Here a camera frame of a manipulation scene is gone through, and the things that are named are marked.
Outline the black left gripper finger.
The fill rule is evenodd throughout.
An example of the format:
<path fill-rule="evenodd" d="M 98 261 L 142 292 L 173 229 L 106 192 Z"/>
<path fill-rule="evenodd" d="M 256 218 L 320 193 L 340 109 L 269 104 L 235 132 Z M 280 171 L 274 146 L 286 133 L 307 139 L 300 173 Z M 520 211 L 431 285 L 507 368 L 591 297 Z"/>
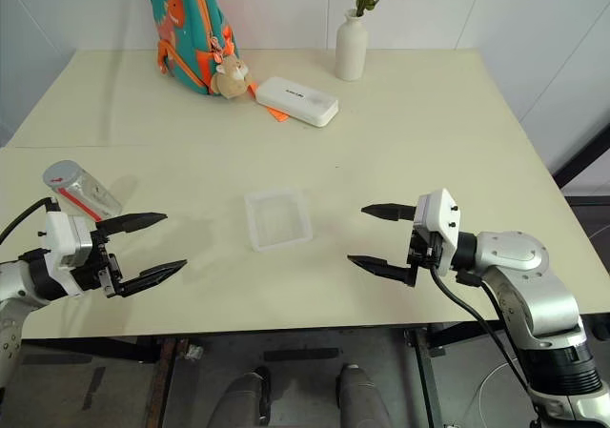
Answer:
<path fill-rule="evenodd" d="M 121 282 L 115 292 L 122 297 L 133 296 L 150 288 L 156 287 L 188 264 L 186 259 L 154 266 L 139 274 L 138 277 Z"/>
<path fill-rule="evenodd" d="M 104 235 L 129 234 L 149 228 L 167 218 L 168 216 L 162 213 L 124 214 L 99 221 L 95 227 Z"/>

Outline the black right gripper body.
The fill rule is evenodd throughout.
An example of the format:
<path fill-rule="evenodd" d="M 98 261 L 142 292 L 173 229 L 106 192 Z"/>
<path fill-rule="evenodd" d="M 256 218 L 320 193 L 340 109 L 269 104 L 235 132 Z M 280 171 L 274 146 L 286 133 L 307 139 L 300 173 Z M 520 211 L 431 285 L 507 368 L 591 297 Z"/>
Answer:
<path fill-rule="evenodd" d="M 409 242 L 407 263 L 411 270 L 418 268 L 437 270 L 443 254 L 444 239 L 439 232 L 413 229 Z"/>

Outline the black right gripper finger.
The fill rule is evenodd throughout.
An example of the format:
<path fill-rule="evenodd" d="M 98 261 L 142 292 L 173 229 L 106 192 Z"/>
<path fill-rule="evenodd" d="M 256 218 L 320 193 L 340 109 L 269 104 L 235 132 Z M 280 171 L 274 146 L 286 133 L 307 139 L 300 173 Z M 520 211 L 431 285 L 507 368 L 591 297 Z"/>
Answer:
<path fill-rule="evenodd" d="M 360 211 L 364 214 L 374 216 L 383 220 L 413 221 L 417 207 L 411 205 L 401 205 L 396 203 L 372 204 L 363 207 Z"/>
<path fill-rule="evenodd" d="M 400 281 L 409 287 L 416 286 L 417 268 L 391 265 L 385 259 L 368 255 L 348 255 L 347 258 L 359 268 L 375 276 Z"/>

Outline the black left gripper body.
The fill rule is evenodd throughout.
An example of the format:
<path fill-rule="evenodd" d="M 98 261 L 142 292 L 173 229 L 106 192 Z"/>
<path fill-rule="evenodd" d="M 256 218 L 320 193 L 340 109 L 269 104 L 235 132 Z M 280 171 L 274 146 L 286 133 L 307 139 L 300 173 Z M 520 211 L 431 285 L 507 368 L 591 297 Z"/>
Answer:
<path fill-rule="evenodd" d="M 91 232 L 92 247 L 85 262 L 71 270 L 71 275 L 83 291 L 101 289 L 106 297 L 122 296 L 122 273 L 114 254 L 106 250 L 108 237 Z"/>

